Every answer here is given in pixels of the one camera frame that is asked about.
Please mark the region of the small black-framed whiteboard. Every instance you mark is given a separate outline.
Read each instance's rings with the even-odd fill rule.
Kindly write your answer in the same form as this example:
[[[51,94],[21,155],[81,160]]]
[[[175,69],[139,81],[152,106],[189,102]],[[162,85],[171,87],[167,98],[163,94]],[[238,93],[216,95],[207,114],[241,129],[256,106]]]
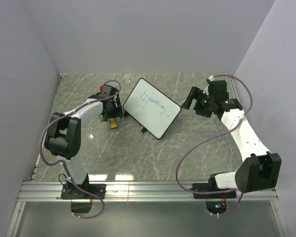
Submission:
[[[123,104],[123,109],[156,139],[161,139],[182,111],[170,97],[140,78]]]

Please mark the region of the yellow bone-shaped eraser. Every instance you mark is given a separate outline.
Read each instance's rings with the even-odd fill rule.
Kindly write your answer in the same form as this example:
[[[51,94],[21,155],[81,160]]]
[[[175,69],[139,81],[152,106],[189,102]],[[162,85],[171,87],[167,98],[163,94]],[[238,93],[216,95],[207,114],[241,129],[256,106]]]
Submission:
[[[116,118],[110,118],[110,119],[109,119],[109,122],[110,122],[110,128],[111,128],[111,129],[118,128],[118,124],[117,124],[117,122],[116,122]]]

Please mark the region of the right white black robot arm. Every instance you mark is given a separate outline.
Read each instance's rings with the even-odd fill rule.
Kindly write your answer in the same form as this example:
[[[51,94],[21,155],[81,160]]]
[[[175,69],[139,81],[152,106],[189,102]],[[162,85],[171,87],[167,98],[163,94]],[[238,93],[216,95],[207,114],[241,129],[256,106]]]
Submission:
[[[184,109],[189,109],[195,100],[197,115],[210,117],[215,114],[227,128],[239,149],[242,164],[234,172],[212,174],[204,189],[192,188],[194,195],[205,198],[219,198],[227,193],[240,191],[249,193],[276,187],[281,167],[281,157],[272,153],[257,137],[246,119],[245,111],[237,99],[230,99],[226,86],[211,89],[209,94],[198,87],[192,87]]]

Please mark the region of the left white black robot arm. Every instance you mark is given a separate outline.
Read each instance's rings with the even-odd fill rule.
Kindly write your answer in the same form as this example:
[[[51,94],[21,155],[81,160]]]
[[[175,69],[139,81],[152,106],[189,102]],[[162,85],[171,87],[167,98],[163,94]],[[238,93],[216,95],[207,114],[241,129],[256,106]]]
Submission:
[[[82,142],[82,126],[99,116],[102,121],[109,121],[111,128],[116,128],[116,118],[123,117],[120,98],[109,100],[88,98],[83,104],[65,113],[53,113],[46,131],[44,146],[56,157],[66,174],[66,192],[77,198],[91,194],[89,177],[79,158]]]

